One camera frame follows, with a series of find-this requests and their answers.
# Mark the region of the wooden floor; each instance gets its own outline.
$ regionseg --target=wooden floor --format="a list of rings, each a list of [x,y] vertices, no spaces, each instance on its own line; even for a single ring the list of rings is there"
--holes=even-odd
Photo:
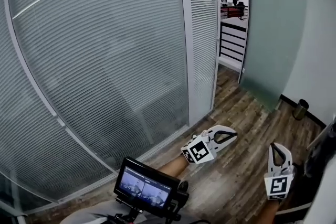
[[[293,161],[301,163],[306,146],[321,131],[310,119],[296,121],[292,107],[280,101],[269,112],[245,90],[238,87],[238,73],[218,70],[215,107],[196,127],[146,161],[158,168],[180,154],[180,148],[195,133],[215,124],[238,132],[237,140],[222,150],[217,159],[202,165],[190,165],[181,179],[190,183],[186,209],[190,213],[217,223],[253,223],[254,215],[266,201],[263,175],[267,171],[267,151],[271,142],[291,150]],[[114,197],[114,183],[108,183],[58,208],[37,213],[30,223],[59,223],[80,208]]]

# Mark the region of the camera screen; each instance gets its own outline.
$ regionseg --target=camera screen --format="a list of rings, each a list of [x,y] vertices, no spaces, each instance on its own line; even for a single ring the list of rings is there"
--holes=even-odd
[[[171,188],[125,167],[119,188],[151,206],[162,208]]]

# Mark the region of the black and white marker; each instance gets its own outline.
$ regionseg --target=black and white marker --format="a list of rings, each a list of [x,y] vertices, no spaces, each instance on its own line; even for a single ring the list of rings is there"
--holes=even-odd
[[[275,163],[275,152],[282,159],[280,165]],[[280,144],[271,143],[268,148],[268,173],[264,175],[267,198],[269,200],[286,198],[293,178],[291,152]]]
[[[224,135],[226,138],[217,141],[215,137]],[[204,130],[200,135],[194,135],[182,148],[189,163],[204,163],[216,158],[221,151],[237,139],[237,132],[229,127],[216,125]]]

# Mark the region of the metal trash can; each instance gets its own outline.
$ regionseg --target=metal trash can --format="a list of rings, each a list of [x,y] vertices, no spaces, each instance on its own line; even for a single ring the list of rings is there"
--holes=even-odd
[[[300,99],[296,108],[293,110],[294,119],[298,121],[302,120],[308,109],[309,109],[309,104],[306,102],[306,100]]]

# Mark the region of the horizontal blinds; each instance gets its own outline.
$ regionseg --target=horizontal blinds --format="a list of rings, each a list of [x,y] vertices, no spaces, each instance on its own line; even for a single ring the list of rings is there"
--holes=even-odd
[[[59,199],[110,171],[83,150],[46,109],[17,58],[0,0],[0,171]]]
[[[10,0],[34,77],[73,132],[115,169],[187,124],[180,5]]]
[[[8,178],[0,174],[0,201],[19,211],[28,211],[49,204],[34,194],[15,185]]]
[[[216,68],[217,0],[191,0],[196,117],[211,109]]]

